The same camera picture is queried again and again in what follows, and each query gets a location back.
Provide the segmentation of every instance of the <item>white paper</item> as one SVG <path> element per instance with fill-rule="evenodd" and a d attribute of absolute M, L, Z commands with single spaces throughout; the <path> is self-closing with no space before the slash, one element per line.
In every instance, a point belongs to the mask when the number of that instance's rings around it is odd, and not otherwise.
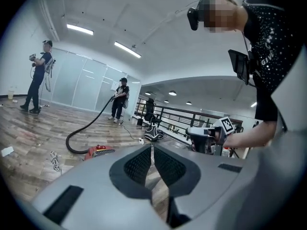
<path fill-rule="evenodd" d="M 113 81 L 113 84 L 111 86 L 111 90 L 116 91 L 116 89 L 119 87 L 119 82 Z"/>
<path fill-rule="evenodd" d="M 8 148 L 1 150 L 1 155 L 5 157 L 6 155 L 9 155 L 12 152 L 14 152 L 13 147 L 8 147 Z"/>

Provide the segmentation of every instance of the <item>person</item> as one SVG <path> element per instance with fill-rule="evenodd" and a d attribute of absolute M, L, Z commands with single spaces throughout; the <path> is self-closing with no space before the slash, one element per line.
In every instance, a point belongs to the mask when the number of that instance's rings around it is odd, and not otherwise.
<path fill-rule="evenodd" d="M 112 116 L 109 117 L 109 120 L 114 120 L 114 123 L 118 123 L 123 105 L 126 100 L 126 96 L 129 93 L 129 87 L 127 86 L 127 79 L 122 78 L 120 81 L 121 81 L 121 86 L 119 86 L 116 89 L 115 99 L 112 104 Z"/>
<path fill-rule="evenodd" d="M 253 128 L 256 127 L 259 124 L 259 121 L 257 121 L 254 125 Z"/>
<path fill-rule="evenodd" d="M 274 137 L 278 117 L 271 94 L 290 71 L 302 49 L 300 34 L 290 24 L 283 8 L 244 2 L 238 6 L 235 0 L 202 2 L 205 4 L 204 28 L 210 32 L 241 31 L 258 59 L 258 68 L 253 74 L 257 87 L 255 119 L 263 122 L 244 133 L 229 135 L 223 146 L 246 148 L 267 144 Z"/>
<path fill-rule="evenodd" d="M 32 58 L 33 64 L 32 67 L 35 67 L 35 72 L 33 75 L 33 80 L 30 85 L 27 98 L 25 100 L 25 104 L 21 105 L 21 109 L 25 112 L 28 112 L 29 104 L 31 99 L 33 99 L 34 108 L 30 110 L 33 114 L 38 114 L 40 109 L 38 106 L 38 90 L 39 86 L 41 85 L 44 74 L 45 74 L 45 63 L 48 63 L 52 58 L 51 50 L 52 50 L 52 41 L 44 41 L 43 42 L 43 50 L 44 54 L 40 59 Z"/>

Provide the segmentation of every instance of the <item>black hose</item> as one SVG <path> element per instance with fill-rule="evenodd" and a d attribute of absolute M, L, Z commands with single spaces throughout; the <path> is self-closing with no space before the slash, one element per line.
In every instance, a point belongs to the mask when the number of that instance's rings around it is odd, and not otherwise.
<path fill-rule="evenodd" d="M 100 114 L 98 114 L 98 116 L 97 116 L 92 122 L 90 122 L 88 125 L 84 126 L 83 128 L 80 128 L 80 129 L 78 129 L 78 130 L 76 130 L 76 131 L 73 131 L 71 134 L 69 134 L 69 135 L 67 136 L 67 138 L 66 138 L 66 147 L 67 147 L 67 149 L 68 149 L 70 152 L 76 153 L 76 154 L 86 154 L 86 153 L 88 152 L 88 149 L 87 149 L 87 150 L 83 150 L 83 151 L 77 151 L 77 150 L 72 149 L 72 148 L 70 147 L 70 145 L 69 145 L 69 139 L 70 139 L 72 136 L 74 136 L 75 134 L 79 133 L 80 131 L 82 131 L 82 130 L 88 128 L 93 122 L 95 122 L 95 121 L 100 117 L 100 115 L 102 114 L 102 112 L 105 110 L 106 106 L 107 106 L 107 105 L 110 103 L 110 101 L 112 101 L 112 100 L 113 100 L 113 96 L 112 96 L 112 97 L 110 98 L 110 100 L 106 103 L 106 105 L 104 106 L 104 108 L 101 110 Z"/>

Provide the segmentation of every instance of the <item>white cable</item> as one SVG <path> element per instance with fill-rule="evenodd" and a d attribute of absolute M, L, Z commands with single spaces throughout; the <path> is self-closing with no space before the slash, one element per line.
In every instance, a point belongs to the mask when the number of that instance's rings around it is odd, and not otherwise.
<path fill-rule="evenodd" d="M 62 169 L 59 165 L 59 161 L 58 161 L 58 154 L 55 151 L 51 151 L 50 152 L 50 156 L 51 156 L 51 163 L 53 165 L 53 169 L 57 172 L 61 172 L 62 175 Z"/>

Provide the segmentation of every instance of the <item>white bucket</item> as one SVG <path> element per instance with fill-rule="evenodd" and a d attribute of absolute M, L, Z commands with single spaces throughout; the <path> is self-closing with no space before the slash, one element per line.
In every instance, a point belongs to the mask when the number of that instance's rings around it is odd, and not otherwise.
<path fill-rule="evenodd" d="M 8 92 L 8 98 L 9 98 L 9 100 L 12 100 L 13 97 L 14 97 L 14 91 L 9 90 L 9 92 Z"/>

